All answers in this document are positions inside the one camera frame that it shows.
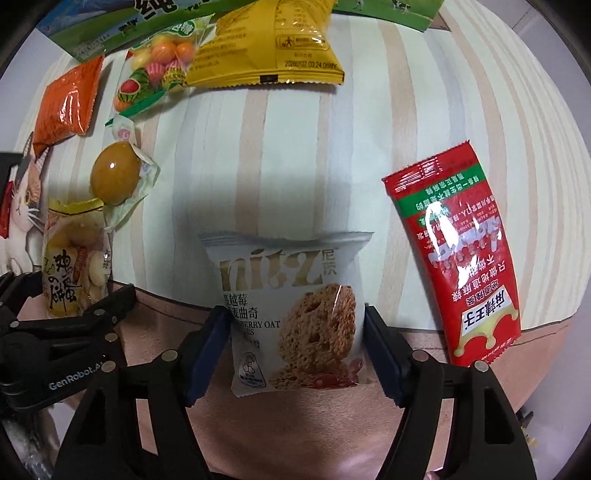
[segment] table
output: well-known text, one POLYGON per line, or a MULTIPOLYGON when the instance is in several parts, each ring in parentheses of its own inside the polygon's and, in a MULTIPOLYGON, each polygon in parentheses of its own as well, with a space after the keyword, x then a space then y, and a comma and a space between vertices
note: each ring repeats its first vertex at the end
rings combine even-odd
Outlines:
MULTIPOLYGON (((132 363, 177 346, 206 316, 199 307, 219 301, 196 237, 222 229, 289 238, 374 231, 359 258, 366 301, 404 327, 413 346, 443 359, 428 283, 380 179, 470 139, 499 203, 527 330, 493 368, 514 407, 525 401, 589 278, 589 155, 556 87, 506 25, 472 0, 448 0, 442 16, 451 32, 334 15, 329 40, 343 86, 187 92, 141 120, 142 147, 162 173, 113 240, 114 279, 150 292, 123 327, 132 363)), ((45 197, 88 195, 92 163, 112 142, 102 125, 123 59, 109 58, 92 134, 55 148, 45 197)), ((60 57, 37 80, 17 149, 43 86, 69 65, 60 57)), ((230 376, 225 355, 190 411, 214 470, 261 480, 377 472, 400 419, 378 385, 237 400, 230 376)), ((433 467, 450 412, 446 405, 433 467)))

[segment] orange snack packet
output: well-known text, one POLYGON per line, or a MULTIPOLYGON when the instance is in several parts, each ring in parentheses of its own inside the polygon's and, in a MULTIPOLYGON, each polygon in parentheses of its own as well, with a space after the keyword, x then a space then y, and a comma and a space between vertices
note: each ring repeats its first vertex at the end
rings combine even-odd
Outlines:
POLYGON ((65 138, 87 132, 104 59, 102 55, 78 65, 47 86, 33 133, 35 156, 65 138))

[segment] cat illustration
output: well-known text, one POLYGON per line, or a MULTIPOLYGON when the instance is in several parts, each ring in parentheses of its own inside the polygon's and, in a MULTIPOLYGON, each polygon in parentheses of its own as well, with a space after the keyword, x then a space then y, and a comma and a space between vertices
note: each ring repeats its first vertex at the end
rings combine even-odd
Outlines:
POLYGON ((39 158, 32 153, 33 134, 31 134, 22 154, 21 165, 11 175, 7 189, 12 188, 9 207, 8 236, 0 236, 0 273, 12 271, 15 275, 33 271, 33 262, 27 253, 27 234, 34 226, 43 230, 39 220, 41 200, 41 171, 49 152, 43 151, 39 158))

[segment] cranberry oat cookie package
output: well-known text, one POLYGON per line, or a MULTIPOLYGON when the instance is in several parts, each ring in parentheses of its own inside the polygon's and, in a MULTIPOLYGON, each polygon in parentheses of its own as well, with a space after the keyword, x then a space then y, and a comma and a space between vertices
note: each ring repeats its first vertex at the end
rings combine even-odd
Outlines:
POLYGON ((371 233, 289 241, 202 237, 226 306, 238 397, 366 383, 365 302, 357 253, 371 233))

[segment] cookie image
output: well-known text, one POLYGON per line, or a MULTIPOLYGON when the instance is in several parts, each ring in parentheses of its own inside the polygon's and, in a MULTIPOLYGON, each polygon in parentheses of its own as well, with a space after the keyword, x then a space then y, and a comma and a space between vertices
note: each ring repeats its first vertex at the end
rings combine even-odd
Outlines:
POLYGON ((338 370, 353 345, 355 307, 349 286, 331 283, 306 293, 281 322, 279 355, 298 371, 338 370))
POLYGON ((356 383, 349 379, 347 366, 340 363, 332 372, 308 373, 288 365, 275 373, 269 383, 277 390, 295 390, 296 388, 343 388, 356 383))

